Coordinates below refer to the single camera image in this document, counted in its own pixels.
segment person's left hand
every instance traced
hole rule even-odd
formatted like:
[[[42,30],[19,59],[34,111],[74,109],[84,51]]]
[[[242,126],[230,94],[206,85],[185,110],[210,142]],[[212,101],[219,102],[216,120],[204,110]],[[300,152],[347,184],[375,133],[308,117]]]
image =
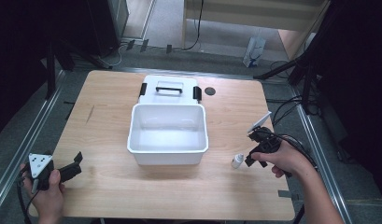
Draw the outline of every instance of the person's left hand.
[[[30,198],[33,198],[33,205],[39,214],[38,223],[61,223],[63,217],[64,197],[63,193],[65,186],[60,183],[61,177],[58,170],[53,170],[50,173],[49,189],[40,190],[34,197],[31,193],[33,184],[29,178],[23,180],[24,188]]]

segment light wood surface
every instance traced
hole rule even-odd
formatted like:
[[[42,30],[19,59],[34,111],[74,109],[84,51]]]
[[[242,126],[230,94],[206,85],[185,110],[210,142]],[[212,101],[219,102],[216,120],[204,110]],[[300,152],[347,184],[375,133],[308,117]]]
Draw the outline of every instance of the light wood surface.
[[[198,20],[201,0],[185,0],[182,43],[185,43],[186,19]],[[268,27],[280,33],[290,59],[322,20],[329,0],[205,0],[202,21]]]
[[[267,112],[254,80],[194,77],[203,92],[209,149],[197,165],[140,166],[128,151],[133,106],[145,74],[89,73],[54,151],[60,168],[83,154],[82,173],[65,183],[67,217],[135,217],[214,220],[291,220],[288,190],[271,166],[231,166],[256,145],[247,129]],[[266,125],[272,128],[271,121]]]

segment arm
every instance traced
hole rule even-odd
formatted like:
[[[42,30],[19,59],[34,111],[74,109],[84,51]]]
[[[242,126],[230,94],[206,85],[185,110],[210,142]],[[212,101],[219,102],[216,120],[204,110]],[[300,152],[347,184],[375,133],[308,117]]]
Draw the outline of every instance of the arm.
[[[304,191],[304,212],[308,223],[344,223],[332,204],[327,190],[312,164],[286,141],[282,141],[276,153],[252,154],[256,161],[269,161],[275,166],[272,172],[281,177],[284,171],[292,173]]]
[[[53,170],[50,173],[49,189],[40,190],[33,199],[33,205],[39,214],[39,224],[59,224],[62,223],[64,207],[64,185],[60,183],[60,172]],[[30,198],[32,183],[29,178],[24,179],[24,188]]]

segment white bottle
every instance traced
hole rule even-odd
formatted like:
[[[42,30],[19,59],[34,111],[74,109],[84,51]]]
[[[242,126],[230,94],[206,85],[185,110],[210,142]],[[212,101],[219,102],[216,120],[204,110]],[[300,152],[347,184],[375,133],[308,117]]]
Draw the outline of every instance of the white bottle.
[[[244,155],[243,154],[240,153],[240,154],[235,155],[233,160],[232,160],[232,167],[234,169],[239,168],[239,166],[241,165],[243,160],[244,160]]]

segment white bin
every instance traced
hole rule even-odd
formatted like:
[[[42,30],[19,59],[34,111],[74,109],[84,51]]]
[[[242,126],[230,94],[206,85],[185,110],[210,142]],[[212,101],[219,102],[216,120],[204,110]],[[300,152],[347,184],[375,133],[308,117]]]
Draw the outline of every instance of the white bin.
[[[197,164],[208,149],[202,105],[137,104],[127,148],[140,165]]]

